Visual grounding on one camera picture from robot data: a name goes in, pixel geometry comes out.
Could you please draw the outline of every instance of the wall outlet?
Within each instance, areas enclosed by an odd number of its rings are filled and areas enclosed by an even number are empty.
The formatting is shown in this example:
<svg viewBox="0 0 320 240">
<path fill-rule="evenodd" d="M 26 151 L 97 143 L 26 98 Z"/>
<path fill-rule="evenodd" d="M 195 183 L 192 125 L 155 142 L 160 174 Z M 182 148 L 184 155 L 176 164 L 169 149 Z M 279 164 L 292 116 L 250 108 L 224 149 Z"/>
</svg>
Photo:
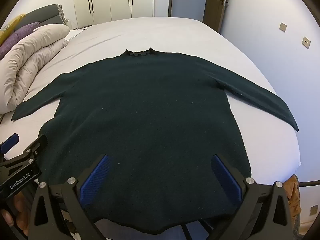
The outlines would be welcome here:
<svg viewBox="0 0 320 240">
<path fill-rule="evenodd" d="M 310 208 L 310 216 L 316 215 L 318 213 L 318 205 Z"/>
<path fill-rule="evenodd" d="M 303 37 L 302 44 L 303 44 L 304 46 L 306 46 L 307 48 L 309 48 L 310 43 L 311 43 L 310 40 L 308 40 L 306 37 Z"/>
<path fill-rule="evenodd" d="M 284 23 L 280 23 L 280 30 L 285 32 L 286 29 L 287 29 L 287 25 L 285 25 Z"/>
</svg>

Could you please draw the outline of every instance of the dark green sweater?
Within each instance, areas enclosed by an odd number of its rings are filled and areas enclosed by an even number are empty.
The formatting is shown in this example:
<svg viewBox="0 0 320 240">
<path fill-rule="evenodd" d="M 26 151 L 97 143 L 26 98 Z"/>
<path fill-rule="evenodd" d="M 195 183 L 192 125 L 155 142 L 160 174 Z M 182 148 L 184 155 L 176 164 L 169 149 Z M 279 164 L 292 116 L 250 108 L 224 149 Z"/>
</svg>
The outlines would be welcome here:
<svg viewBox="0 0 320 240">
<path fill-rule="evenodd" d="M 211 170 L 214 154 L 251 175 L 224 89 L 298 130 L 275 94 L 204 59 L 151 49 L 59 75 L 12 120 L 61 98 L 39 132 L 48 138 L 39 181 L 63 183 L 109 155 L 108 177 L 86 207 L 90 217 L 159 233 L 235 210 Z"/>
</svg>

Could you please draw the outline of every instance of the blue gripper pad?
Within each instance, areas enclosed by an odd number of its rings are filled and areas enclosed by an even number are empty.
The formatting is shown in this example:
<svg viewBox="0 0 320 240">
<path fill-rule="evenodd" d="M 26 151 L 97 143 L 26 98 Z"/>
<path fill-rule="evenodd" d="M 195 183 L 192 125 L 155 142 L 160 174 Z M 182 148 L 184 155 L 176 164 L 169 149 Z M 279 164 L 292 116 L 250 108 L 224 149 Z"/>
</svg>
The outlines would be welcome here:
<svg viewBox="0 0 320 240">
<path fill-rule="evenodd" d="M 211 168 L 230 202 L 239 207 L 242 203 L 241 187 L 217 155 L 211 159 Z"/>
<path fill-rule="evenodd" d="M 110 170 L 110 157 L 105 155 L 80 188 L 79 203 L 82 207 L 92 203 Z"/>
<path fill-rule="evenodd" d="M 14 133 L 5 142 L 0 145 L 0 154 L 6 154 L 19 141 L 19 135 Z"/>
</svg>

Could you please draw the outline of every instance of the silver bolt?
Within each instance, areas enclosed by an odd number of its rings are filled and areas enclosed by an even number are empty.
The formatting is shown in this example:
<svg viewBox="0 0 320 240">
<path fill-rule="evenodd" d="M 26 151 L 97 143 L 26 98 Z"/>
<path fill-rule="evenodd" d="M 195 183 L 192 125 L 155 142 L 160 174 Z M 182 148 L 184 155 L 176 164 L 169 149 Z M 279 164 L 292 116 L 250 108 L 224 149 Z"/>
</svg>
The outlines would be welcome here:
<svg viewBox="0 0 320 240">
<path fill-rule="evenodd" d="M 41 183 L 39 184 L 39 187 L 40 187 L 40 188 L 44 188 L 46 185 L 47 185 L 47 184 L 46 184 L 45 182 L 41 182 Z"/>
<path fill-rule="evenodd" d="M 76 179 L 75 179 L 74 177 L 71 177 L 71 178 L 69 178 L 69 179 L 67 180 L 67 182 L 68 182 L 69 184 L 74 184 L 74 183 L 76 182 Z"/>
<path fill-rule="evenodd" d="M 276 186 L 277 186 L 277 187 L 282 187 L 282 183 L 279 182 L 279 181 L 277 181 L 277 182 L 276 182 Z"/>
<path fill-rule="evenodd" d="M 248 183 L 248 184 L 253 184 L 254 183 L 254 179 L 253 178 L 246 178 L 245 181 Z"/>
</svg>

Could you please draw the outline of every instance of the bed headboard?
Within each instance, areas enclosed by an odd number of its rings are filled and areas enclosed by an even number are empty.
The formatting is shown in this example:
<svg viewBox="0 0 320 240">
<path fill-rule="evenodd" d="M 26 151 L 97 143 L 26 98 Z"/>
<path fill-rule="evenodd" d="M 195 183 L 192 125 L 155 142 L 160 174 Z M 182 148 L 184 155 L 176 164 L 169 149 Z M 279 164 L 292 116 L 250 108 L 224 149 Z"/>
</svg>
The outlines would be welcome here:
<svg viewBox="0 0 320 240">
<path fill-rule="evenodd" d="M 67 25 L 61 5 L 51 4 L 27 13 L 14 30 L 34 22 L 40 22 L 38 26 L 56 23 Z"/>
</svg>

